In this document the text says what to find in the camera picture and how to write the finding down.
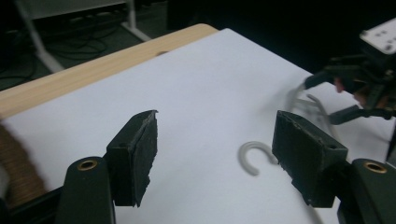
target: brown woven object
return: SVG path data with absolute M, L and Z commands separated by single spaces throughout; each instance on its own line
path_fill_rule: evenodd
M 47 192 L 43 180 L 38 176 L 23 145 L 2 125 L 1 120 L 0 164 L 9 176 L 6 197 L 9 208 L 27 203 Z

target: c-shaped object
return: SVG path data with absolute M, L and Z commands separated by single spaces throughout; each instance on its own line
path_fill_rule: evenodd
M 239 159 L 239 162 L 241 163 L 242 167 L 249 174 L 258 175 L 260 173 L 259 170 L 255 167 L 253 167 L 252 165 L 250 165 L 247 160 L 248 150 L 250 150 L 252 148 L 257 148 L 257 149 L 261 150 L 262 152 L 264 152 L 268 156 L 268 158 L 272 164 L 278 164 L 277 158 L 272 154 L 272 152 L 271 152 L 272 149 L 270 147 L 268 147 L 267 145 L 265 145 L 264 143 L 261 143 L 261 142 L 247 142 L 239 148 L 238 159 Z

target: light wood trim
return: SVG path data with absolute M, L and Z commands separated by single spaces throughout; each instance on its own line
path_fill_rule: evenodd
M 177 49 L 217 31 L 206 24 L 193 25 L 56 74 L 0 91 L 0 117 L 8 118 L 152 59 L 163 51 Z

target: white table surface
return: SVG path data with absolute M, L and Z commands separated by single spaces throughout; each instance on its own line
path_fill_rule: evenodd
M 237 151 L 271 146 L 276 111 L 305 70 L 225 29 L 4 120 L 29 150 L 48 189 L 67 167 L 106 146 L 134 114 L 156 109 L 158 155 L 140 208 L 116 207 L 118 223 L 338 223 L 333 209 L 304 204 L 291 179 L 259 150 L 246 173 Z M 311 91 L 328 112 L 356 104 L 322 84 Z M 383 161 L 393 122 L 356 119 L 336 126 L 349 158 Z

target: white metal stand leg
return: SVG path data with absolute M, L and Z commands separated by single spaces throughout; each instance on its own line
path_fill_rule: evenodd
M 64 70 L 64 68 L 56 61 L 56 59 L 47 52 L 44 47 L 43 42 L 41 41 L 40 35 L 38 34 L 37 30 L 35 29 L 35 25 L 30 18 L 30 14 L 27 11 L 25 5 L 23 4 L 22 0 L 16 0 L 15 4 L 21 14 L 23 21 L 26 24 L 26 27 L 30 33 L 30 37 L 32 37 L 33 44 L 35 45 L 36 53 L 35 55 L 37 58 L 48 67 L 48 69 L 52 73 L 56 73 L 59 71 Z
M 128 21 L 123 22 L 121 25 L 131 32 L 133 35 L 137 36 L 143 41 L 149 41 L 151 38 L 137 29 L 136 26 L 136 11 L 134 10 L 134 0 L 126 0 L 126 5 L 128 7 Z

